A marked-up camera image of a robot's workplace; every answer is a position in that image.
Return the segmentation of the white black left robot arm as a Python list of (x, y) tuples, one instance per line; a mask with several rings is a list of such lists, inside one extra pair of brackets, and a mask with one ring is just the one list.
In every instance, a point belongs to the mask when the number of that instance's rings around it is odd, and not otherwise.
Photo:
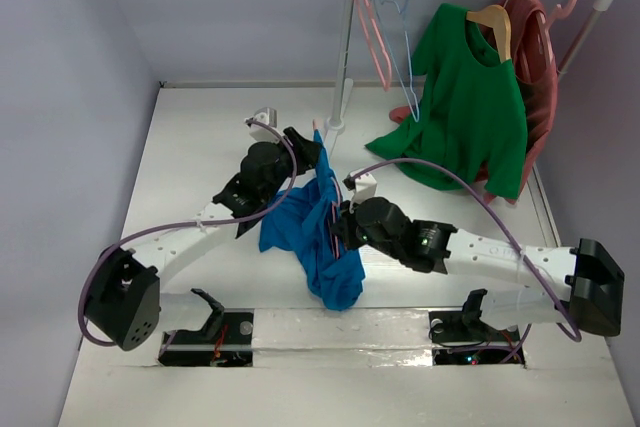
[(215, 339), (224, 308), (199, 288), (170, 294), (171, 279), (213, 249), (240, 238), (290, 195), (297, 176), (314, 169), (324, 152), (320, 136), (270, 128), (271, 141), (252, 144), (240, 170), (192, 220), (132, 234), (107, 247), (81, 291), (82, 336), (102, 347), (131, 351), (155, 330), (171, 338)]

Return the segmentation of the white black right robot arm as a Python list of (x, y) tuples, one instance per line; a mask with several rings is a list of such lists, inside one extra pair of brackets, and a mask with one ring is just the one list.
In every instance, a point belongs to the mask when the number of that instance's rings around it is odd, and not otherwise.
[(417, 272), (517, 285), (514, 291), (469, 293), (460, 326), (470, 338), (515, 325), (560, 322), (602, 337), (621, 332), (624, 273), (598, 241), (514, 247), (451, 224), (412, 220), (383, 197), (343, 203), (331, 231), (348, 250), (369, 246)]

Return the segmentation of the blue t-shirt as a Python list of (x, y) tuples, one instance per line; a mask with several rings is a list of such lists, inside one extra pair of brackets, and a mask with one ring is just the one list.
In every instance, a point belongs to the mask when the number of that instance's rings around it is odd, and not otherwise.
[(363, 292), (365, 270), (359, 252), (346, 249), (330, 233), (340, 219), (338, 184), (325, 148), (315, 176), (302, 187), (276, 194), (279, 206), (263, 217), (259, 250), (272, 248), (295, 254), (309, 291), (333, 311), (351, 308)]

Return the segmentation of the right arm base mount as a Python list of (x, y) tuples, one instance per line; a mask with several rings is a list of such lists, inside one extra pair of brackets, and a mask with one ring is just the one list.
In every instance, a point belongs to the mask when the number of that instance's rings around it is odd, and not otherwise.
[(487, 293), (486, 289), (476, 289), (458, 310), (429, 312), (434, 365), (526, 365), (517, 327), (497, 330), (480, 320), (481, 302)]

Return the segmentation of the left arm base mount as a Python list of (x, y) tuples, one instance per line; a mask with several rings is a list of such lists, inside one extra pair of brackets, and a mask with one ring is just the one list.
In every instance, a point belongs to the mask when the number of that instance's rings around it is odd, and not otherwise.
[(251, 367), (254, 311), (226, 310), (210, 294), (193, 288), (210, 313), (197, 330), (163, 334), (158, 362), (165, 367)]

